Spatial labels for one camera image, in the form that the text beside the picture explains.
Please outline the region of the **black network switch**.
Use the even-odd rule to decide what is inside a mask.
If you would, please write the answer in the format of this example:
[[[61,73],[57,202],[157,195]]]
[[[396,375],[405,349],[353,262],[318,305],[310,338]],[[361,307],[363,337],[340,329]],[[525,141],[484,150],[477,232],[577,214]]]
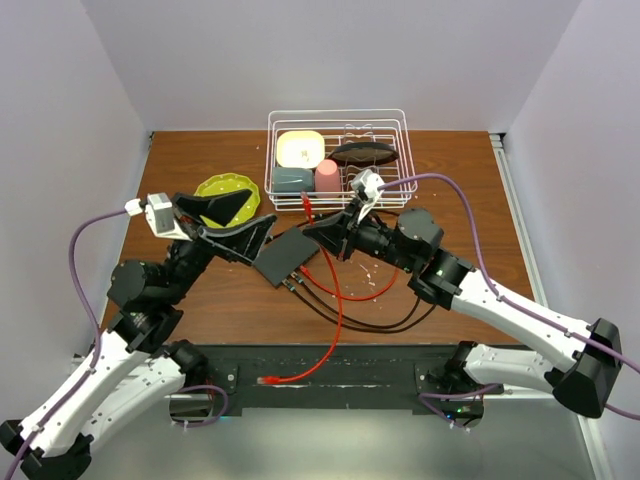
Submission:
[[[292,227],[264,247],[253,267],[274,288],[319,252],[319,246]]]

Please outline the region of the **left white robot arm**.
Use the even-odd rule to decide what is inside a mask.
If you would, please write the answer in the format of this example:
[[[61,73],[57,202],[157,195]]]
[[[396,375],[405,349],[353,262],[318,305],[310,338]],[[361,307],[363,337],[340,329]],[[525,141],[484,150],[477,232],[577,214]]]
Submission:
[[[170,240],[161,263],[127,260],[111,274],[109,299],[118,310],[94,329],[82,363],[36,410],[1,425],[13,456],[6,477],[78,479],[92,456],[147,408],[173,393],[205,388],[206,356],[187,340],[169,343],[180,322],[178,304],[214,258],[252,265],[277,218],[234,225],[250,190],[199,197],[150,194],[121,213],[143,215],[157,238]]]

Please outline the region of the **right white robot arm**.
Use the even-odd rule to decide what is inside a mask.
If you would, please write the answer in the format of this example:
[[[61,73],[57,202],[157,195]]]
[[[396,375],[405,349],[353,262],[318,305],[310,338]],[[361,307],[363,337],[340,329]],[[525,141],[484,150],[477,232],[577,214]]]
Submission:
[[[422,301],[478,319],[524,344],[524,349],[460,343],[445,369],[459,393],[476,385],[509,384],[551,394],[562,406],[599,418],[622,368],[618,327],[555,312],[491,279],[442,247],[442,228],[425,209],[403,211],[394,226],[363,214],[359,201],[304,228],[306,237],[340,260],[361,252],[410,276]]]

